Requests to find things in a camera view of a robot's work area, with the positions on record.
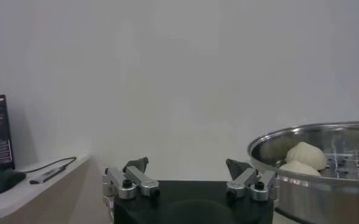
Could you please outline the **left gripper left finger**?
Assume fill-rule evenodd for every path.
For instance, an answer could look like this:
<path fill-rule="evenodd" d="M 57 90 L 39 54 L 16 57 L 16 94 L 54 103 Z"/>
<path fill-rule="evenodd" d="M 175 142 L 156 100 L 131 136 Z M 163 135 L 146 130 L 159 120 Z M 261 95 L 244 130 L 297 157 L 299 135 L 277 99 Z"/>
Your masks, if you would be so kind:
<path fill-rule="evenodd" d="M 160 196 L 160 184 L 145 175 L 149 159 L 143 157 L 128 161 L 122 168 L 107 167 L 102 174 L 104 192 L 107 196 L 118 196 L 122 200 L 132 200 L 137 192 L 149 198 Z"/>

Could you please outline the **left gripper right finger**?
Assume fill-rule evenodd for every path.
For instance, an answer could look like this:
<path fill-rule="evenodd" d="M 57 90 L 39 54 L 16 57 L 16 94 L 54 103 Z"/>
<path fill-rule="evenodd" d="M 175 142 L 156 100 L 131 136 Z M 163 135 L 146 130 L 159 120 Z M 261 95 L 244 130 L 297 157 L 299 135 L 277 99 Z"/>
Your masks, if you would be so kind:
<path fill-rule="evenodd" d="M 228 201 L 250 197 L 253 201 L 278 200 L 277 174 L 267 170 L 263 173 L 249 163 L 226 159 L 231 181 L 226 183 Z"/>

